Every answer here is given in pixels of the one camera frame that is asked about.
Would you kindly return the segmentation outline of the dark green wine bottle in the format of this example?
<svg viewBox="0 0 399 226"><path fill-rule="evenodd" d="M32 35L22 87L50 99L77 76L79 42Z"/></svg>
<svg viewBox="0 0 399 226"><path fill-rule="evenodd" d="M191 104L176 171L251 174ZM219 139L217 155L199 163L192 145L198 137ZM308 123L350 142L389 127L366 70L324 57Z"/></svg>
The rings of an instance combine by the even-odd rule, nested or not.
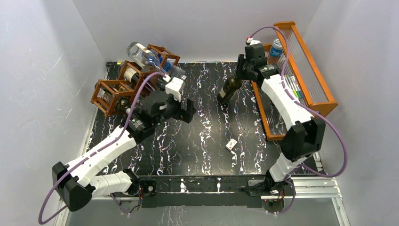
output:
<svg viewBox="0 0 399 226"><path fill-rule="evenodd" d="M217 95L217 101L221 105L226 105L233 98L235 93L241 88L243 81L236 77L228 77Z"/></svg>

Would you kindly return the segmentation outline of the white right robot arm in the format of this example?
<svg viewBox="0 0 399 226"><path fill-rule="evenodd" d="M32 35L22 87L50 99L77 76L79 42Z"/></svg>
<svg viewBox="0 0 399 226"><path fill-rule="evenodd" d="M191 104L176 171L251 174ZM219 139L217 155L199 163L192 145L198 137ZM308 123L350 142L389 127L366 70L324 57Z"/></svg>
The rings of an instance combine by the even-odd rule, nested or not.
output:
<svg viewBox="0 0 399 226"><path fill-rule="evenodd" d="M264 181L249 180L251 196L277 195L287 185L286 179L303 161L321 148L326 124L291 99L291 90L283 86L281 70L276 64L268 64L263 45L253 41L245 46L245 54L239 55L236 75L241 80L253 81L277 108L287 132L280 147L281 153L266 173Z"/></svg>

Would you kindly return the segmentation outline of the blue labelled plastic bottle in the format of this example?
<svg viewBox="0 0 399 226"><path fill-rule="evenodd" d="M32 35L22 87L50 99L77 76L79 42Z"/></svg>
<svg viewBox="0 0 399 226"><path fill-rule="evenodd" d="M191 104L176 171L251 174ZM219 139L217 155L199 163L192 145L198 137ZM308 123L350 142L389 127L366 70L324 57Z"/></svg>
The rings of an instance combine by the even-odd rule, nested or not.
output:
<svg viewBox="0 0 399 226"><path fill-rule="evenodd" d="M186 71L180 68L179 65L174 65L170 60L165 62L163 69L170 75L171 78L177 77L183 81L186 80Z"/></svg>

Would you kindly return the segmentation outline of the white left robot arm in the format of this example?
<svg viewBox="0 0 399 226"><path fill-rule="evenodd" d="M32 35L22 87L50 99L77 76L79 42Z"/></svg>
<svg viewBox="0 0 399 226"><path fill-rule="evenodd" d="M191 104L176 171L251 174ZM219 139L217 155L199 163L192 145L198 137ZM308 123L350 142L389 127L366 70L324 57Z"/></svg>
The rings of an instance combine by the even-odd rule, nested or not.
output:
<svg viewBox="0 0 399 226"><path fill-rule="evenodd" d="M132 170L100 176L98 173L124 152L134 148L155 133L156 128L170 118L190 123L196 113L194 101L186 100L186 108L173 95L153 91L139 101L126 118L127 126L119 125L106 139L80 158L67 164L56 163L52 167L55 190L70 211L77 211L92 198L125 193L137 196L154 181L140 179Z"/></svg>

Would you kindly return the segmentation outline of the clear glass corked bottle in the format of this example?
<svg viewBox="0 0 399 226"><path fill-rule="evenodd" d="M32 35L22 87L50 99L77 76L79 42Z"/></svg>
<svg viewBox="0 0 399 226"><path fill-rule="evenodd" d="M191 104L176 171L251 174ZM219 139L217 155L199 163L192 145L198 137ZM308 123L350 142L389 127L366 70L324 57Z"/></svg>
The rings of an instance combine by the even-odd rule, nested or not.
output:
<svg viewBox="0 0 399 226"><path fill-rule="evenodd" d="M139 42L134 41L127 47L127 55L144 72L160 72L163 74L164 81L169 82L171 80L169 73L161 67L158 56Z"/></svg>

